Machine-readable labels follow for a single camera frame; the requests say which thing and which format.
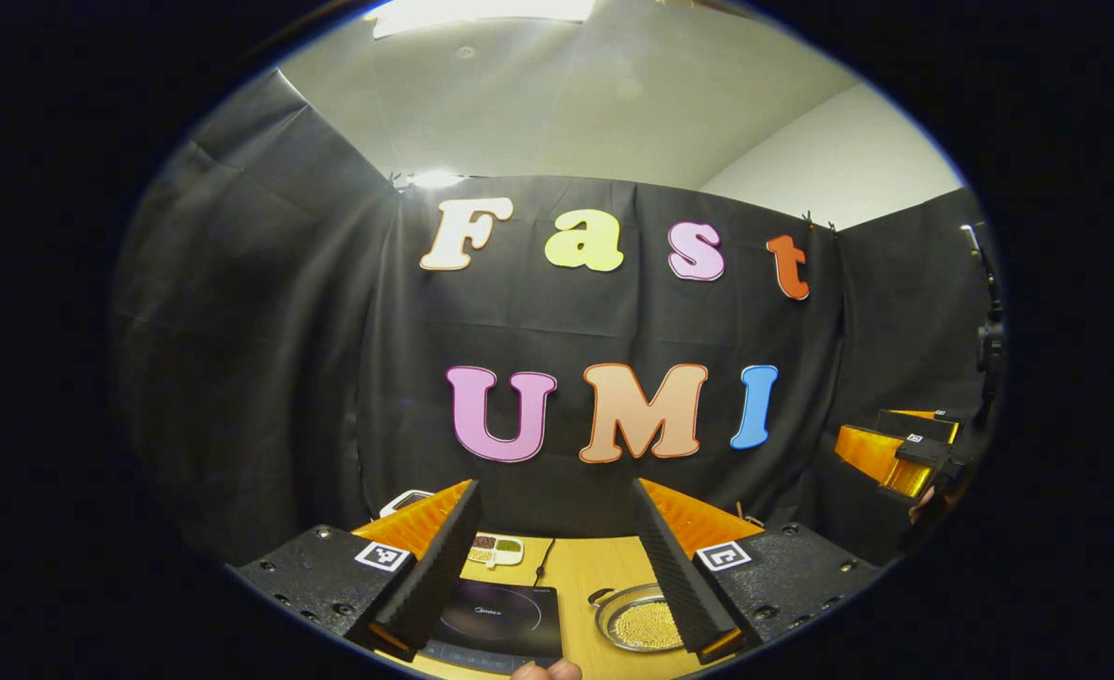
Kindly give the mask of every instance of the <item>pan handle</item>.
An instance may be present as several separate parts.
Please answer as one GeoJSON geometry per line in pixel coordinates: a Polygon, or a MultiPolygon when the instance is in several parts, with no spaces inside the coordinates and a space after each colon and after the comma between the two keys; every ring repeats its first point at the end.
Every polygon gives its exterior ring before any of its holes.
{"type": "Polygon", "coordinates": [[[592,603],[592,605],[595,605],[596,608],[598,608],[599,603],[595,602],[595,600],[598,600],[599,598],[602,598],[602,596],[604,596],[604,595],[606,595],[608,593],[615,593],[615,591],[616,591],[615,589],[600,589],[598,591],[593,591],[592,596],[590,598],[586,598],[586,601],[588,603],[592,603]]]}

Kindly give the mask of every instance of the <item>pink letter u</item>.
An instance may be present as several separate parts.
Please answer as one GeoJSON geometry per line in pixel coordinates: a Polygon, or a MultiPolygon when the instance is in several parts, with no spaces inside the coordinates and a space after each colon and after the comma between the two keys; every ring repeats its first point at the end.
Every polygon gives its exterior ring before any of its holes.
{"type": "Polygon", "coordinates": [[[545,373],[515,373],[510,387],[519,392],[519,436],[508,441],[489,434],[486,405],[489,388],[498,382],[492,371],[458,366],[449,368],[452,383],[452,421],[463,448],[488,460],[520,462],[540,453],[545,440],[545,401],[557,379],[545,373]]]}

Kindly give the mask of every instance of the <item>blue letter i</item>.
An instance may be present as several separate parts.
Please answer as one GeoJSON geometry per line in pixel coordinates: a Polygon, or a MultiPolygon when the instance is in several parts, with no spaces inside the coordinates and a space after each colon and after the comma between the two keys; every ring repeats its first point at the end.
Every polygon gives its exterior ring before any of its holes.
{"type": "Polygon", "coordinates": [[[771,387],[779,375],[773,366],[742,369],[745,406],[742,409],[742,427],[730,440],[731,447],[751,448],[768,440],[768,405],[771,404],[771,387]]]}

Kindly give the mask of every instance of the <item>wooden table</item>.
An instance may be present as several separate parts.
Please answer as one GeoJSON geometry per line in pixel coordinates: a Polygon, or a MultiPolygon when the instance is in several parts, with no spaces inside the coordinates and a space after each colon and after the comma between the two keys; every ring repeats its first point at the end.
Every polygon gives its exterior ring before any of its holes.
{"type": "MultiPolygon", "coordinates": [[[[521,563],[486,569],[483,564],[466,561],[461,576],[491,584],[531,585],[536,581],[536,567],[540,564],[545,547],[548,547],[549,538],[521,538],[521,563]]],[[[656,581],[641,540],[635,536],[557,538],[539,585],[557,589],[561,649],[566,659],[583,668],[584,680],[670,680],[705,668],[696,661],[694,653],[682,649],[668,652],[628,652],[613,645],[598,632],[595,625],[596,609],[586,601],[593,591],[623,591],[634,585],[655,584],[656,581]]],[[[413,663],[409,664],[381,655],[395,664],[409,666],[431,676],[452,677],[455,680],[502,680],[506,677],[452,666],[423,655],[416,655],[413,663]]]]}

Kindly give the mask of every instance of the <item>black fabric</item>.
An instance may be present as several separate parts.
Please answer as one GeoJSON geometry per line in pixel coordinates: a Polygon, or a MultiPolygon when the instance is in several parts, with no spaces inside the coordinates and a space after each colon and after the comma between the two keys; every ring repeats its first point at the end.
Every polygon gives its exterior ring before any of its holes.
{"type": "Polygon", "coordinates": [[[156,496],[216,558],[368,521],[345,376],[389,191],[271,72],[189,135],[134,215],[113,300],[116,401],[156,496]]]}
{"type": "Polygon", "coordinates": [[[481,177],[398,193],[272,72],[189,135],[135,215],[114,299],[118,405],[164,507],[234,564],[466,478],[482,483],[485,530],[628,535],[638,475],[883,561],[871,546],[893,545],[903,507],[837,460],[833,438],[880,408],[975,411],[987,302],[958,225],[977,220],[966,191],[838,233],[632,182],[481,177]],[[420,268],[439,203],[473,197],[508,197],[514,215],[485,249],[466,245],[469,268],[420,268]],[[554,218],[583,207],[620,221],[620,268],[546,260],[554,218]],[[673,274],[678,221],[721,234],[721,279],[673,274]],[[807,253],[807,300],[776,284],[765,242],[782,235],[807,253]],[[707,367],[700,450],[580,460],[595,414],[583,372],[597,362],[632,367],[648,398],[673,366],[707,367]],[[734,450],[740,375],[755,365],[780,370],[770,438],[734,450]],[[498,377],[488,427],[501,438],[518,431],[510,376],[557,379],[537,456],[501,464],[458,443],[453,366],[498,377]]]}
{"type": "MultiPolygon", "coordinates": [[[[829,230],[744,203],[631,182],[570,177],[467,179],[444,190],[411,188],[381,258],[362,350],[358,434],[364,494],[373,507],[402,490],[476,477],[483,484],[490,531],[558,537],[634,533],[628,484],[645,477],[722,508],[741,501],[754,516],[808,504],[802,469],[825,416],[838,351],[840,269],[829,230]],[[423,271],[419,258],[439,227],[448,198],[509,197],[515,213],[492,229],[459,271],[423,271]],[[597,272],[554,266],[546,240],[563,212],[595,207],[620,221],[620,268],[597,272]],[[678,221],[721,234],[725,274],[713,282],[678,279],[666,258],[666,232],[678,221]],[[765,242],[793,236],[807,253],[808,300],[776,284],[765,242]],[[696,439],[681,459],[590,465],[578,451],[590,441],[595,392],[584,370],[625,362],[648,398],[680,362],[707,367],[696,439]],[[730,448],[741,424],[752,365],[780,369],[769,409],[770,438],[751,450],[730,448]],[[557,379],[548,398],[544,447],[530,460],[500,464],[467,451],[455,438],[453,366],[491,370],[488,429],[518,431],[517,371],[557,379]]],[[[617,435],[617,443],[623,439],[617,435]]]]}
{"type": "MultiPolygon", "coordinates": [[[[833,392],[813,469],[820,486],[814,528],[877,564],[897,555],[907,505],[833,453],[842,425],[876,428],[880,409],[946,410],[971,417],[981,405],[976,329],[986,321],[985,272],[961,225],[984,221],[971,191],[839,232],[846,328],[833,392]]],[[[986,226],[977,237],[994,250],[986,226]]],[[[962,429],[962,455],[984,451],[987,430],[962,429]]]]}

